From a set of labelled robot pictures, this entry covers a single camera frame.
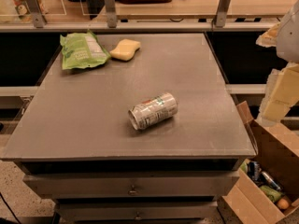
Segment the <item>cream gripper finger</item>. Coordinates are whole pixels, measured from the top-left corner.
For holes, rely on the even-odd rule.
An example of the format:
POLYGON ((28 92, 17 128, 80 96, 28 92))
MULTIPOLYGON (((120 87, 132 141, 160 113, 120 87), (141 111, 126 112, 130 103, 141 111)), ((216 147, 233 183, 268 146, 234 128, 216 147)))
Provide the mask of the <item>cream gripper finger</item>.
POLYGON ((280 122, 299 102, 299 64, 288 63, 282 70, 273 69, 265 86, 259 108, 260 123, 280 122))
POLYGON ((266 32, 264 32, 262 35, 260 35, 256 40, 256 44, 265 48, 275 47, 277 45, 279 26, 280 23, 277 23, 273 27, 268 29, 266 32))

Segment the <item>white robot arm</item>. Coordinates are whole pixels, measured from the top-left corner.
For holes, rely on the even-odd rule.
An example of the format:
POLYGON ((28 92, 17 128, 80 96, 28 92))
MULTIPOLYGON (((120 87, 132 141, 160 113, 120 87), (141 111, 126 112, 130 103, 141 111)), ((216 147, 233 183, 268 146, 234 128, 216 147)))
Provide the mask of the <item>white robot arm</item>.
POLYGON ((273 126, 299 102, 299 1, 281 22, 260 35, 256 44, 275 47, 277 56, 287 62, 281 70, 271 71, 259 108, 258 122, 263 126, 273 126))

